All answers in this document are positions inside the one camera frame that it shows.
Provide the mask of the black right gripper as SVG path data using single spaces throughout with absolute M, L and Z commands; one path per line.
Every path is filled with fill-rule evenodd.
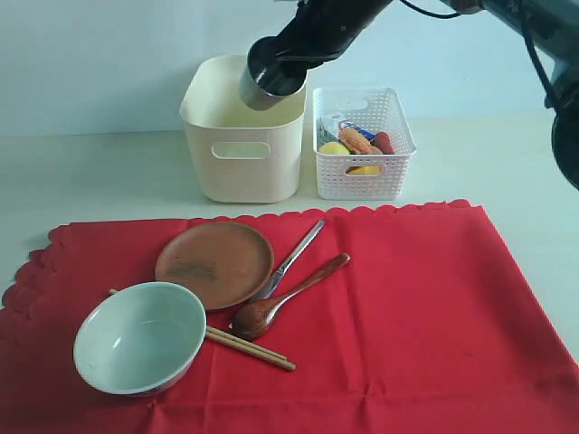
M 255 42 L 250 72 L 283 72 L 283 82 L 303 84 L 308 71 L 340 57 L 389 5 L 388 0 L 299 1 L 293 19 L 275 37 Z

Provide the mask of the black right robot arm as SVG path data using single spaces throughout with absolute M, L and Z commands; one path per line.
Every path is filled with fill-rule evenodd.
M 299 1 L 289 23 L 247 53 L 239 82 L 243 103 L 270 109 L 298 93 L 307 73 L 339 58 L 390 5 L 374 1 Z M 449 18 L 487 11 L 524 39 L 555 112 L 551 142 L 565 179 L 578 185 L 578 3 L 575 1 L 449 1 Z

